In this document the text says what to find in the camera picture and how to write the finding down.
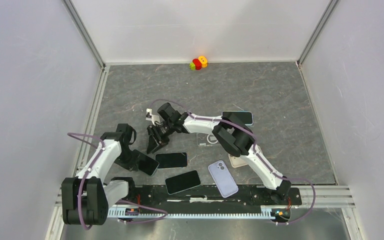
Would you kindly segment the black smartphone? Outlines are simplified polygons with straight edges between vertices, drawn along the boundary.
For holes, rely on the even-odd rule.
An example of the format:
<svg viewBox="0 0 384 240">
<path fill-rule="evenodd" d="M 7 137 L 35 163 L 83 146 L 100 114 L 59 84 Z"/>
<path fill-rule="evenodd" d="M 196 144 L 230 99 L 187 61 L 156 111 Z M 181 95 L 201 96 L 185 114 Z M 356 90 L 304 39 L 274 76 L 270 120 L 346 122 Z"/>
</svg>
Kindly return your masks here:
<svg viewBox="0 0 384 240">
<path fill-rule="evenodd" d="M 136 157 L 137 168 L 148 176 L 153 176 L 160 163 L 136 149 L 133 150 L 133 153 Z"/>
<path fill-rule="evenodd" d="M 186 152 L 160 153 L 155 155 L 158 169 L 185 168 L 188 165 Z"/>
<path fill-rule="evenodd" d="M 185 172 L 165 180 L 167 193 L 173 195 L 201 185 L 199 174 L 196 170 Z"/>
</svg>

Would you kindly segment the clear magsafe phone case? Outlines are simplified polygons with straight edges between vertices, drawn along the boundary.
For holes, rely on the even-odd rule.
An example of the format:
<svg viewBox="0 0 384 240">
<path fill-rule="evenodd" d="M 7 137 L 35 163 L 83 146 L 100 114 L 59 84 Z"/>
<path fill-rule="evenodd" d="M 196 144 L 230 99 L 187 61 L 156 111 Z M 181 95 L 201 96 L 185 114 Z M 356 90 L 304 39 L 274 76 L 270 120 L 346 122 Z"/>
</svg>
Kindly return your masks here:
<svg viewBox="0 0 384 240">
<path fill-rule="evenodd" d="M 196 140 L 199 147 L 209 147 L 220 144 L 217 138 L 212 134 L 197 133 Z"/>
</svg>

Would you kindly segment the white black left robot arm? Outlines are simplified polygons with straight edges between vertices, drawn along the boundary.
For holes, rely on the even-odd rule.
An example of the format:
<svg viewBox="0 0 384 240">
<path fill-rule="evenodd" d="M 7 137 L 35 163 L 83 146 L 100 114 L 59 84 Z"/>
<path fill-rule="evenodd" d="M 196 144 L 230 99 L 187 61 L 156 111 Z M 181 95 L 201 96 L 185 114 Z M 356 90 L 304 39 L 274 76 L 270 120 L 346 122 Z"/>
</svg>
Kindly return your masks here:
<svg viewBox="0 0 384 240">
<path fill-rule="evenodd" d="M 62 181 L 62 219 L 66 225 L 81 225 L 86 230 L 103 225 L 116 202 L 131 204 L 136 200 L 137 190 L 131 180 L 117 177 L 104 184 L 113 164 L 128 171 L 138 170 L 139 155 L 130 149 L 136 137 L 132 126 L 119 123 L 114 132 L 104 132 L 97 138 L 95 153 L 85 167 Z"/>
</svg>

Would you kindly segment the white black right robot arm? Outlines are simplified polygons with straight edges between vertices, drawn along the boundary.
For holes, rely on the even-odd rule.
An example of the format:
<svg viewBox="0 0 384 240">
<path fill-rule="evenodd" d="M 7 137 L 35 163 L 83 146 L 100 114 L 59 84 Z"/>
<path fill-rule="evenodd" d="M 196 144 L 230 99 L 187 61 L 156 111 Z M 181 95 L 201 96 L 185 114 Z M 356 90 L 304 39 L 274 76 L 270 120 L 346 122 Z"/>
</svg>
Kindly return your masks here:
<svg viewBox="0 0 384 240">
<path fill-rule="evenodd" d="M 272 166 L 257 145 L 251 129 L 235 115 L 180 113 L 166 102 L 156 114 L 147 108 L 145 118 L 151 122 L 147 127 L 147 153 L 155 153 L 167 146 L 173 133 L 213 135 L 229 155 L 242 159 L 251 167 L 269 190 L 268 196 L 273 203 L 282 204 L 289 198 L 291 182 Z"/>
</svg>

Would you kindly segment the beige translucent phone case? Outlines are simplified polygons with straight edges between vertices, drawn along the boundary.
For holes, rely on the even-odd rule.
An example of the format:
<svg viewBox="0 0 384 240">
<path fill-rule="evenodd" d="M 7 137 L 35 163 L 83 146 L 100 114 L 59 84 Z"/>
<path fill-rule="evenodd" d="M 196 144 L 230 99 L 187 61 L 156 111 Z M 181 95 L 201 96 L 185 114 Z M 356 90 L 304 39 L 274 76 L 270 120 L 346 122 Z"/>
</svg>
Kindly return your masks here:
<svg viewBox="0 0 384 240">
<path fill-rule="evenodd" d="M 242 158 L 240 157 L 235 157 L 233 155 L 228 155 L 228 158 L 229 158 L 229 161 L 230 161 L 230 164 L 233 168 L 240 168 L 240 167 L 243 167 L 243 166 L 247 166 L 248 164 L 246 163 L 245 160 L 243 160 Z"/>
</svg>

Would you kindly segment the lilac phone case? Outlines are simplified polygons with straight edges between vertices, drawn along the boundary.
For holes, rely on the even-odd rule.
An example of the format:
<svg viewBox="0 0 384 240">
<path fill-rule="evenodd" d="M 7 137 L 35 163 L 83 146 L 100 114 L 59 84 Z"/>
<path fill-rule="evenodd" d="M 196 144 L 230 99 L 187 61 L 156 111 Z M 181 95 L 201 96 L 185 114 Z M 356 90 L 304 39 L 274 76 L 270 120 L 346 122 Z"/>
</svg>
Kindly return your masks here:
<svg viewBox="0 0 384 240">
<path fill-rule="evenodd" d="M 207 169 L 223 198 L 228 198 L 239 191 L 239 187 L 222 160 L 210 164 Z"/>
</svg>

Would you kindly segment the black smartphone front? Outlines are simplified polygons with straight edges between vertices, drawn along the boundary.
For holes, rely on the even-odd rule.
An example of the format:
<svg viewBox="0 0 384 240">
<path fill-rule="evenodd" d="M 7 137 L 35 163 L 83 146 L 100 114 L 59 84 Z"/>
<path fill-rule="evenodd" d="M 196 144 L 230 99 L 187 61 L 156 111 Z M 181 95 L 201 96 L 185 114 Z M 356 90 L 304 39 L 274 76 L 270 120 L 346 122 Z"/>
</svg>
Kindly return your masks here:
<svg viewBox="0 0 384 240">
<path fill-rule="evenodd" d="M 185 172 L 165 180 L 167 193 L 173 195 L 201 185 L 199 174 L 196 170 Z"/>
</svg>

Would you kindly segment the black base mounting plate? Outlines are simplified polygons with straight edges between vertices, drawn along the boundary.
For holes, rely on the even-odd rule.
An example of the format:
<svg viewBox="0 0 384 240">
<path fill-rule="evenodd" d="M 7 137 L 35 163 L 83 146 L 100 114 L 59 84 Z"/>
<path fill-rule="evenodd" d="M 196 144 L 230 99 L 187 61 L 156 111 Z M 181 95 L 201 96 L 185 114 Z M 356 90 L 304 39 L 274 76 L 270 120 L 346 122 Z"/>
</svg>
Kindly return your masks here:
<svg viewBox="0 0 384 240">
<path fill-rule="evenodd" d="M 303 204 L 296 187 L 280 200 L 266 187 L 254 184 L 238 185 L 238 192 L 227 198 L 221 196 L 216 185 L 200 185 L 175 194 L 168 194 L 165 185 L 142 185 L 129 190 L 123 199 L 169 214 L 256 214 L 261 206 L 284 208 Z"/>
</svg>

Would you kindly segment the colourful toy blocks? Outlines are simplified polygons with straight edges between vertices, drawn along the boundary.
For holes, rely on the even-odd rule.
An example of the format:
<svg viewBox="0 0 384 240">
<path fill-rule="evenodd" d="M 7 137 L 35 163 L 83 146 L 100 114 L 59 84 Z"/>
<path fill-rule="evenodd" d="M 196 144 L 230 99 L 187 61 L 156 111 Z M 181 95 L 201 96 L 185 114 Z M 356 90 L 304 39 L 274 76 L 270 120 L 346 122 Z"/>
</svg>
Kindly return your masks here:
<svg viewBox="0 0 384 240">
<path fill-rule="evenodd" d="M 208 60 L 203 55 L 197 58 L 194 58 L 192 62 L 189 63 L 189 69 L 192 71 L 199 71 L 202 68 L 206 68 L 207 66 L 208 66 Z"/>
</svg>

